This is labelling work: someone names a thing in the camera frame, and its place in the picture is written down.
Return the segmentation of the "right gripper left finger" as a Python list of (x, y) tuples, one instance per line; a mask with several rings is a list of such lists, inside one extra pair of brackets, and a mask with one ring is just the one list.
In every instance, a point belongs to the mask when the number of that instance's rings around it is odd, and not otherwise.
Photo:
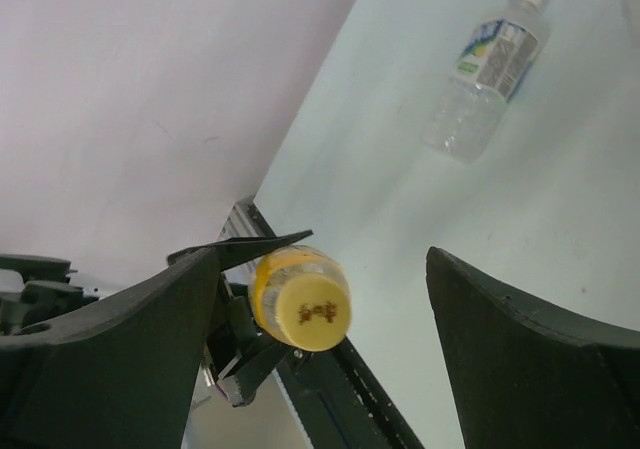
[(201, 249), (2, 337), (2, 447), (180, 447), (219, 275)]

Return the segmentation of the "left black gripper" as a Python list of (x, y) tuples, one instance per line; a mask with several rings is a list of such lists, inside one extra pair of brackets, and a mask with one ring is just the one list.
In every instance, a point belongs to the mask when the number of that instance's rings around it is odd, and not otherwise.
[[(304, 230), (284, 236), (233, 237), (178, 250), (167, 256), (167, 264), (171, 266), (201, 249), (214, 249), (220, 270), (224, 271), (312, 235), (312, 230)], [(258, 328), (249, 304), (248, 286), (230, 282), (221, 273), (207, 330), (204, 367), (229, 403), (233, 407), (251, 404), (261, 384), (293, 350)]]

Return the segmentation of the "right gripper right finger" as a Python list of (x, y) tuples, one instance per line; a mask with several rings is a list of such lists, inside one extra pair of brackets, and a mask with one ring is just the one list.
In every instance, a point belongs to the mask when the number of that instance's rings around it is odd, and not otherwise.
[(426, 284), (468, 448), (636, 448), (639, 334), (436, 247)]

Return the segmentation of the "yellow honey pomelo bottle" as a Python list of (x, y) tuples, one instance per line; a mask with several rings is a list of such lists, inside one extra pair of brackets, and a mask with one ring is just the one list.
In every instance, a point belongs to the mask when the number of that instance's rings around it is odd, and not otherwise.
[(304, 351), (334, 348), (351, 325), (351, 293), (342, 267), (307, 245), (288, 246), (261, 258), (248, 294), (258, 326)]

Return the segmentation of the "white cap clear bottle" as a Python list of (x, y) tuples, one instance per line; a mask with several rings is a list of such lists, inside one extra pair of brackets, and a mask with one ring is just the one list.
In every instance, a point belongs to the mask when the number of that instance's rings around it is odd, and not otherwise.
[(508, 0), (475, 27), (426, 125), (429, 147), (465, 163), (481, 156), (549, 39), (545, 3)]

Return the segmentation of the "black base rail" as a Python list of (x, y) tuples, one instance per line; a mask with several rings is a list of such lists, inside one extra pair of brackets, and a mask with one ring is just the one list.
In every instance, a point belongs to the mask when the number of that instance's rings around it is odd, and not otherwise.
[(420, 447), (347, 336), (323, 352), (293, 348), (273, 372), (312, 447)]

